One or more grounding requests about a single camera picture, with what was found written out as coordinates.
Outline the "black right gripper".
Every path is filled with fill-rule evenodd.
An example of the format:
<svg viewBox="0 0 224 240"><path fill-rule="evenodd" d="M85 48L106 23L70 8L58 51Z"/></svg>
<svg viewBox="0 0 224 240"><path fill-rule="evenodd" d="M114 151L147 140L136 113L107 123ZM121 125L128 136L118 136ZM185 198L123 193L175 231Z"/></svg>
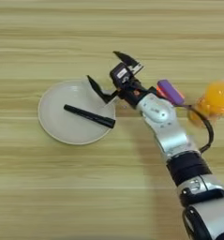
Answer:
<svg viewBox="0 0 224 240"><path fill-rule="evenodd" d="M118 51L114 51L113 53L131 70L133 74L137 74L143 69L143 65L130 55ZM114 91L111 94L105 94L101 90L100 85L94 79L90 76L87 76L87 79L93 90L106 104L112 102L118 96L135 109L138 103L148 94L152 93L155 95L157 93L155 87L151 86L149 89L146 89L142 86L142 83L139 80L131 79L123 83L118 88L118 91Z"/></svg>

